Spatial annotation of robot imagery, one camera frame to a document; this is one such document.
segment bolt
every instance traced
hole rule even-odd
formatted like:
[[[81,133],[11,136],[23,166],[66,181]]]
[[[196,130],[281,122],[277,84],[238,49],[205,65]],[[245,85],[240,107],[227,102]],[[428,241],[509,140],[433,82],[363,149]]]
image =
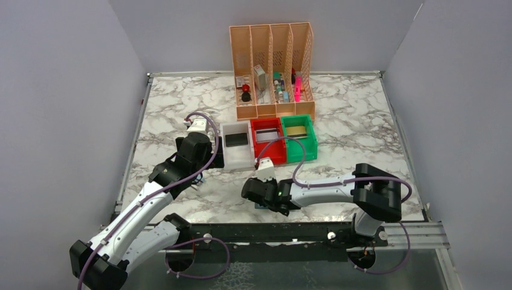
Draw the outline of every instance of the bolt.
[[[203,237],[205,237],[205,238],[211,238],[211,235],[210,235],[210,234],[208,234],[208,233],[206,233],[206,234],[204,234],[204,236],[203,236]],[[205,243],[210,243],[210,242],[211,242],[211,240],[205,240]]]
[[[379,238],[381,240],[388,240],[388,233],[386,233],[385,231],[379,232]]]
[[[327,234],[327,239],[328,240],[333,240],[334,238],[336,237],[336,234],[332,231],[330,231],[328,234]]]

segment cable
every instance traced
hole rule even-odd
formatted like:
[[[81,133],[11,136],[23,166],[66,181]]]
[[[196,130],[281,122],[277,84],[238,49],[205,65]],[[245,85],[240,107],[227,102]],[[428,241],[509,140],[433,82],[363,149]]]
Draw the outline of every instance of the cable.
[[[165,248],[166,250],[170,250],[170,249],[175,249],[175,248],[179,248],[181,246],[184,246],[184,245],[188,245],[189,243],[195,243],[195,242],[200,242],[202,240],[214,240],[216,242],[219,242],[221,245],[224,246],[224,249],[226,249],[226,257],[227,257],[227,261],[226,263],[224,264],[224,267],[222,267],[222,269],[213,274],[213,275],[208,275],[208,276],[196,276],[196,275],[188,275],[188,274],[181,274],[181,272],[174,272],[171,267],[169,266],[169,264],[167,263],[167,261],[165,261],[165,265],[167,266],[167,274],[168,273],[173,273],[176,275],[177,278],[179,277],[186,277],[186,278],[192,278],[192,279],[199,279],[199,280],[206,280],[206,279],[211,279],[211,278],[215,278],[215,277],[218,277],[220,275],[222,275],[224,272],[226,272],[229,268],[229,263],[231,261],[231,255],[229,253],[229,248],[228,248],[228,245],[226,245],[226,243],[224,243],[222,240],[216,238],[216,237],[200,237],[198,239],[193,239],[193,240],[189,240],[189,241],[186,241],[184,243],[179,243],[177,245],[173,245],[173,246],[169,246],[167,248]]]
[[[203,117],[204,119],[206,119],[206,121],[210,124],[210,126],[212,127],[213,129],[213,132],[215,134],[215,148],[213,149],[213,154],[211,155],[211,158],[210,160],[208,160],[208,162],[203,166],[201,167],[196,173],[194,174],[191,174],[190,176],[182,179],[182,180],[179,180],[179,181],[176,181],[176,182],[173,182],[171,184],[169,184],[168,186],[165,186],[163,188],[160,188],[159,190],[151,193],[150,195],[147,195],[145,198],[143,198],[141,201],[140,201],[140,205],[136,205],[134,207],[132,207],[127,214],[125,214],[121,220],[113,227],[113,229],[110,231],[110,233],[108,233],[105,238],[103,238],[101,240],[101,243],[98,244],[98,246],[96,247],[96,249],[93,250],[93,252],[91,253],[91,255],[87,258],[87,261],[85,262],[85,264],[83,265],[83,268],[82,268],[82,271],[80,273],[80,277],[78,278],[78,287],[77,287],[77,290],[82,290],[82,284],[83,284],[83,280],[85,278],[85,273],[87,272],[87,269],[89,268],[89,265],[91,264],[92,262],[92,259],[96,256],[96,254],[100,251],[100,249],[103,247],[103,245],[106,245],[108,243],[108,241],[110,240],[110,238],[115,234],[115,232],[117,230],[119,230],[119,228],[125,223],[125,221],[128,220],[128,218],[131,217],[132,214],[134,214],[134,212],[136,212],[140,207],[144,206],[144,204],[146,203],[146,201],[148,201],[149,199],[155,197],[157,194],[159,193],[162,193],[166,190],[169,190],[171,189],[172,187],[174,186],[177,186],[177,185],[180,185],[184,182],[187,182],[193,178],[196,178],[196,176],[198,174],[200,174],[201,172],[203,172],[205,169],[208,168],[208,166],[210,166],[210,164],[213,162],[213,159],[215,158],[215,156],[217,155],[217,151],[219,149],[219,133],[217,131],[217,126],[215,126],[215,123],[212,121],[212,119],[210,119],[207,115],[203,114],[203,113],[199,113],[199,112],[194,112],[194,113],[190,113],[187,115],[187,117],[185,118],[186,120],[189,120],[189,118],[191,116],[201,116]]]
[[[261,156],[265,153],[265,151],[270,147],[270,145],[272,145],[274,142],[276,141],[279,141],[279,140],[283,140],[283,139],[288,139],[288,140],[292,140],[294,142],[297,142],[301,148],[302,148],[302,160],[301,162],[299,162],[299,164],[297,165],[297,167],[295,168],[295,170],[293,171],[293,174],[292,174],[292,180],[293,180],[293,183],[295,183],[296,185],[300,186],[300,187],[326,187],[326,186],[335,186],[335,185],[345,185],[345,184],[348,184],[348,183],[352,183],[352,182],[358,182],[358,181],[375,181],[375,180],[384,180],[384,181],[395,181],[395,182],[399,182],[403,185],[405,185],[407,187],[407,189],[409,190],[409,192],[407,192],[407,195],[401,199],[401,202],[404,203],[405,201],[407,201],[410,197],[411,197],[411,194],[412,194],[412,187],[411,185],[404,181],[404,180],[401,180],[400,178],[395,178],[395,177],[386,177],[386,176],[376,176],[376,177],[358,177],[358,178],[351,178],[351,179],[346,179],[346,180],[343,180],[343,181],[338,181],[338,182],[328,182],[328,183],[320,183],[320,184],[304,184],[304,183],[301,183],[297,180],[296,178],[296,175],[297,175],[297,172],[299,171],[299,169],[301,168],[301,166],[304,164],[304,162],[306,161],[306,148],[304,147],[303,143],[300,142],[299,140],[297,140],[296,138],[292,138],[292,137],[288,137],[288,136],[281,136],[281,137],[278,137],[272,141],[270,141],[264,148],[263,150],[260,152],[260,154],[258,155],[258,158],[256,158],[256,163],[260,162],[260,159],[261,159]],[[354,264],[354,267],[356,269],[358,269],[359,271],[363,271],[365,273],[368,273],[368,274],[374,274],[374,275],[384,275],[384,274],[389,274],[391,272],[394,272],[398,269],[400,269],[401,267],[403,267],[403,265],[405,265],[405,263],[409,260],[409,256],[411,255],[411,239],[409,237],[409,233],[407,232],[405,226],[403,225],[403,223],[399,223],[402,228],[403,228],[403,231],[405,232],[405,236],[407,238],[407,253],[405,254],[405,257],[403,258],[403,260],[400,262],[400,264],[398,264],[397,266],[395,266],[393,269],[389,269],[389,270],[386,270],[386,271],[383,271],[383,272],[374,272],[374,271],[368,271],[367,269],[363,269],[363,268],[360,268],[358,267],[357,265]]]
[[[368,269],[363,269],[359,266],[357,266],[354,262],[352,262],[352,260],[348,259],[350,261],[350,263],[352,263],[352,265],[354,265],[354,269],[357,269],[361,272],[364,272],[364,273],[367,273],[367,274],[372,274],[372,275],[385,275],[385,274],[389,274],[389,273],[392,273],[400,268],[402,268],[406,263],[407,261],[409,260],[409,257],[411,256],[411,238],[409,237],[409,233],[407,232],[405,226],[403,225],[402,222],[399,222],[399,224],[402,226],[402,229],[405,233],[405,237],[407,238],[407,252],[405,254],[405,257],[403,258],[403,260],[398,264],[396,265],[395,267],[389,269],[389,270],[386,270],[386,271],[382,271],[382,272],[378,272],[378,271],[372,271],[372,270],[368,270]]]
[[[406,181],[401,180],[400,178],[395,178],[395,177],[386,177],[386,176],[359,177],[359,178],[346,179],[346,180],[343,180],[343,181],[319,183],[319,184],[305,184],[305,183],[301,183],[300,181],[297,180],[296,176],[297,176],[297,172],[299,171],[301,166],[306,161],[306,148],[304,147],[302,142],[300,142],[296,138],[292,138],[292,137],[288,137],[288,136],[281,136],[281,137],[278,137],[278,138],[270,141],[263,148],[263,150],[260,152],[260,154],[258,155],[258,158],[256,158],[256,163],[260,162],[261,156],[263,156],[263,154],[265,153],[265,151],[267,151],[267,149],[270,147],[270,145],[272,145],[274,142],[277,142],[277,141],[283,140],[283,139],[288,139],[288,140],[292,140],[294,142],[297,142],[301,146],[301,148],[302,148],[302,160],[299,162],[299,164],[297,165],[297,167],[295,168],[295,170],[293,171],[293,174],[292,174],[293,183],[295,183],[296,185],[298,185],[300,187],[308,187],[308,188],[309,187],[326,187],[326,186],[345,185],[347,183],[358,182],[358,181],[385,180],[385,181],[399,182],[399,183],[401,183],[401,184],[403,184],[403,185],[405,185],[407,187],[409,192],[407,192],[407,195],[402,199],[402,202],[405,202],[406,200],[408,200],[411,197],[411,194],[412,194],[412,187],[411,187],[411,185],[409,183],[407,183]]]

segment marble surface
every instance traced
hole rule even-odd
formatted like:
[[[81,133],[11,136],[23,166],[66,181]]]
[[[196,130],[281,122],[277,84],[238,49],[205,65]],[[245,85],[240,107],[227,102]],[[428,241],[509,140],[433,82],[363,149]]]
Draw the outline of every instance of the marble surface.
[[[350,173],[356,163],[369,163],[411,181],[400,140],[380,80],[376,76],[313,75],[316,100],[315,133],[318,159],[307,162],[300,179],[318,179]],[[189,112],[203,112],[219,123],[236,121],[233,76],[157,77],[137,141],[129,181],[123,199],[125,209],[141,190],[153,167],[176,151],[174,139],[185,136],[182,120]],[[278,180],[290,178],[296,164],[278,166]],[[152,222],[177,213],[190,222],[318,222],[351,221],[357,206],[346,203],[318,204],[291,211],[289,217],[257,210],[240,197],[253,170],[205,172],[197,190],[182,192]],[[402,187],[402,195],[407,188]],[[402,205],[403,220],[423,220],[415,191]]]

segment table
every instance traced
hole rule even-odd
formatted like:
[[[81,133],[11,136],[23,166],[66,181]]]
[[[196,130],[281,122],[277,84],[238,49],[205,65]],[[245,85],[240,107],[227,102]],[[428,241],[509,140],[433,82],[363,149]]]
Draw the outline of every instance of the table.
[[[352,172],[357,163],[368,163],[412,183],[377,75],[312,75],[310,84],[316,100],[318,159],[304,164],[298,174],[300,179],[339,176]],[[123,209],[141,190],[153,167],[176,151],[174,139],[186,135],[182,121],[194,111],[209,115],[217,126],[236,121],[233,76],[153,79],[123,195]],[[295,166],[277,166],[278,180],[290,178]],[[240,197],[244,182],[253,174],[250,169],[208,170],[204,184],[197,190],[182,192],[152,222],[159,222],[170,213],[194,223],[351,221],[357,209],[354,204],[318,204],[291,211],[289,217],[255,209],[254,203]],[[403,186],[402,196],[406,193]],[[403,220],[424,220],[422,209],[415,189],[402,205]]]

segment gray wall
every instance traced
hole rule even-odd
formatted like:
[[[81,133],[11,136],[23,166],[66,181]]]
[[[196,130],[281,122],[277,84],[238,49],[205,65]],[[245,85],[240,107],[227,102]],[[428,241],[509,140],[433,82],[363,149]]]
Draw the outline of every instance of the gray wall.
[[[107,0],[0,5],[0,289],[73,289],[109,220],[146,87]]]
[[[512,283],[512,4],[427,0],[385,74],[464,289]]]
[[[310,21],[312,70],[384,70],[423,0],[110,0],[145,69],[233,70],[230,25]]]

